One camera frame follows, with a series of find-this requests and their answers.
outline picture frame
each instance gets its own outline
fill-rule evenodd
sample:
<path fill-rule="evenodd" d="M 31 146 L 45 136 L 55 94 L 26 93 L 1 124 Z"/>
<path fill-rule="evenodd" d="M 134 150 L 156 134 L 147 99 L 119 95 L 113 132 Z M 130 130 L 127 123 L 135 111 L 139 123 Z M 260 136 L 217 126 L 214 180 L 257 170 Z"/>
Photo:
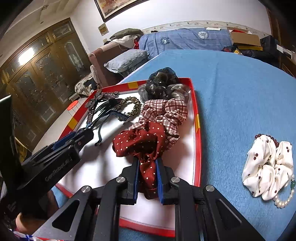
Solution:
<path fill-rule="evenodd" d="M 104 22 L 148 0 L 94 0 Z"/>

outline white paper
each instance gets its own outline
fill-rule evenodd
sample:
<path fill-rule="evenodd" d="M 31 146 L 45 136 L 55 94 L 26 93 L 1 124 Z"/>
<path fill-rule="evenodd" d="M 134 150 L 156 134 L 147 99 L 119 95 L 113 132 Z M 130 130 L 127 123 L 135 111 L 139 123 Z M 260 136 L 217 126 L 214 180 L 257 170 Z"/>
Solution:
<path fill-rule="evenodd" d="M 221 28 L 206 28 L 206 30 L 217 30 L 217 31 L 220 31 Z"/>

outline white cherry print scrunchie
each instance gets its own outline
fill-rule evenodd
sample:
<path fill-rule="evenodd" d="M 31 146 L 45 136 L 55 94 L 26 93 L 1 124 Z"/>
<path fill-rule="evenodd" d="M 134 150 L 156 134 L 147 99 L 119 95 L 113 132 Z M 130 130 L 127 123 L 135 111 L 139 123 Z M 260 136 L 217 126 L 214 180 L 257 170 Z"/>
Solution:
<path fill-rule="evenodd" d="M 242 173 L 243 184 L 253 197 L 262 195 L 263 200 L 274 198 L 292 175 L 292 144 L 282 141 L 276 148 L 269 136 L 257 137 L 248 151 Z"/>

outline blue gripper pad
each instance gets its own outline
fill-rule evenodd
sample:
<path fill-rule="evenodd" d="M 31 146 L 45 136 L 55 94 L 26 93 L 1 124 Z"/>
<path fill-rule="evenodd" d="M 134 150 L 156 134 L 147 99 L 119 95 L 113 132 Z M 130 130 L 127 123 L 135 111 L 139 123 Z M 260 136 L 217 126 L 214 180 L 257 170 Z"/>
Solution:
<path fill-rule="evenodd" d="M 63 137 L 61 140 L 56 141 L 54 143 L 54 146 L 53 146 L 52 150 L 56 150 L 56 149 L 60 148 L 61 146 L 63 146 L 66 143 L 66 141 L 72 139 L 75 136 L 75 134 L 76 134 L 76 132 L 73 131 L 70 134 L 68 134 L 65 137 Z"/>
<path fill-rule="evenodd" d="M 161 204 L 163 204 L 163 182 L 161 180 L 160 171 L 158 168 L 158 160 L 156 159 L 156 172 L 157 172 L 157 192 Z"/>
<path fill-rule="evenodd" d="M 135 178 L 135 182 L 133 184 L 133 200 L 135 203 L 137 203 L 137 198 L 138 198 L 139 163 L 140 163 L 140 161 L 138 160 L 137 161 L 136 178 Z"/>

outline gray pillow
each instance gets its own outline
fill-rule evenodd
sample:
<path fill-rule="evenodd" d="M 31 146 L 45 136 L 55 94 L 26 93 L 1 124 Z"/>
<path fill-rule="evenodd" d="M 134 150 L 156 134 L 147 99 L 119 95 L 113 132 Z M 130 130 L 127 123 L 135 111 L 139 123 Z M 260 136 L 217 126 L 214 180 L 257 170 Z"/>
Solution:
<path fill-rule="evenodd" d="M 104 64 L 104 67 L 113 73 L 121 73 L 137 65 L 147 57 L 146 50 L 130 49 Z"/>
<path fill-rule="evenodd" d="M 123 78 L 127 77 L 129 74 L 134 72 L 137 68 L 141 67 L 144 63 L 146 63 L 148 59 L 143 59 L 140 63 L 136 64 L 135 66 L 127 69 L 126 71 L 120 72 L 119 74 L 122 75 Z"/>

